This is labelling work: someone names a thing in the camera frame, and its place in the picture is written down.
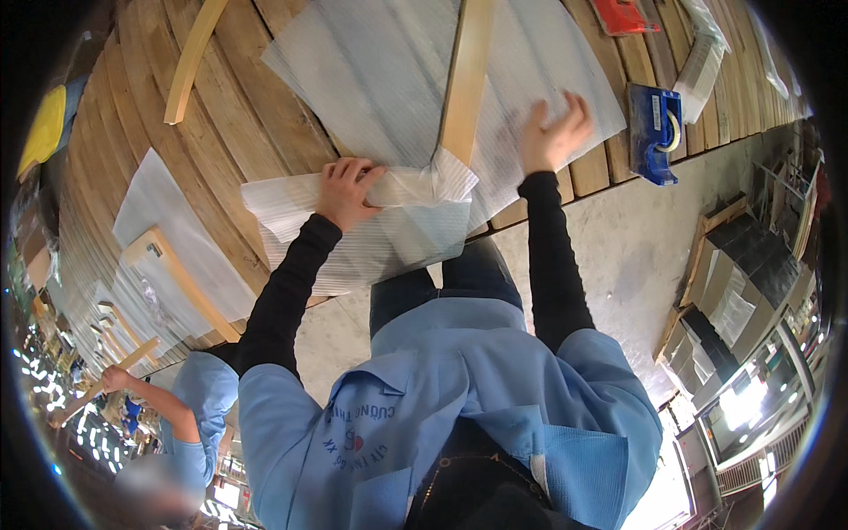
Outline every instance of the light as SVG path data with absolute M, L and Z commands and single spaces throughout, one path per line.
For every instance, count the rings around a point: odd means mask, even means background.
M 753 418 L 751 418 L 751 419 L 750 419 L 750 421 L 748 422 L 748 428 L 749 428 L 749 429 L 753 429 L 753 428 L 754 428 L 754 426 L 756 425 L 756 423 L 757 423 L 759 420 L 761 420 L 761 419 L 762 419 L 762 412 L 760 412 L 760 411 L 758 410 L 758 411 L 756 412 L 756 414 L 754 414 L 754 417 L 753 417 Z
M 759 380 L 752 381 L 739 395 L 729 388 L 718 398 L 718 405 L 724 412 L 724 419 L 728 429 L 735 431 L 745 423 L 748 423 L 758 414 L 757 421 L 762 418 L 760 403 L 768 392 L 767 385 Z
M 768 503 L 772 502 L 774 496 L 778 494 L 777 477 L 773 478 L 767 486 L 763 483 L 763 486 L 765 486 L 765 488 L 762 490 L 762 509 L 765 510 Z

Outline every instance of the factory floor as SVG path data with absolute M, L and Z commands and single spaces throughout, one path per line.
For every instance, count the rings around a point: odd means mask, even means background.
M 772 129 L 673 166 L 680 180 L 676 186 L 633 179 L 563 207 L 594 323 L 621 343 L 655 406 L 674 394 L 651 354 L 681 282 L 699 215 L 719 200 L 749 192 L 752 162 L 771 163 L 791 141 L 790 126 Z M 518 286 L 532 330 L 527 224 L 492 238 Z M 430 269 L 438 285 L 439 266 Z M 306 310 L 295 353 L 304 386 L 319 404 L 326 403 L 342 373 L 369 358 L 369 298 L 363 288 Z M 153 383 L 170 386 L 180 366 L 156 374 Z

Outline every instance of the printed logo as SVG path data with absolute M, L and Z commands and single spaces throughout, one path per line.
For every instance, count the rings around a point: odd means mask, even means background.
M 362 449 L 362 446 L 365 444 L 365 440 L 363 440 L 361 436 L 356 436 L 356 431 L 353 429 L 348 429 L 348 431 L 344 434 L 344 437 L 347 439 L 344 442 L 344 448 L 348 451 L 354 451 L 356 453 Z

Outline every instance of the wooden workbench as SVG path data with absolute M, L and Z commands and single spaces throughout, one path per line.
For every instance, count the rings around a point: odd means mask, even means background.
M 344 148 L 259 56 L 307 0 L 229 0 L 198 68 L 185 119 L 163 122 L 165 101 L 181 47 L 199 11 L 198 0 L 135 0 L 117 25 L 86 85 L 70 138 L 59 195 L 61 277 L 65 315 L 75 334 L 99 320 L 97 281 L 111 286 L 120 246 L 112 235 L 130 180 L 151 147 L 211 237 L 244 281 L 259 294 L 270 274 L 256 219 L 242 204 L 244 182 L 317 172 Z M 639 0 L 663 31 L 644 36 L 604 35 L 589 0 L 562 0 L 619 99 L 626 83 L 671 88 L 689 54 L 692 25 L 676 0 Z M 801 117 L 801 102 L 783 100 L 768 84 L 745 10 L 734 0 L 707 0 L 733 53 L 698 123 L 685 128 L 678 160 L 781 126 Z M 789 83 L 785 58 L 773 47 L 778 72 Z M 628 137 L 610 138 L 561 172 L 571 201 L 629 180 Z M 520 204 L 492 222 L 489 232 L 524 219 Z M 244 322 L 236 323 L 243 330 Z M 188 348 L 220 342 L 211 332 L 172 349 L 160 366 Z

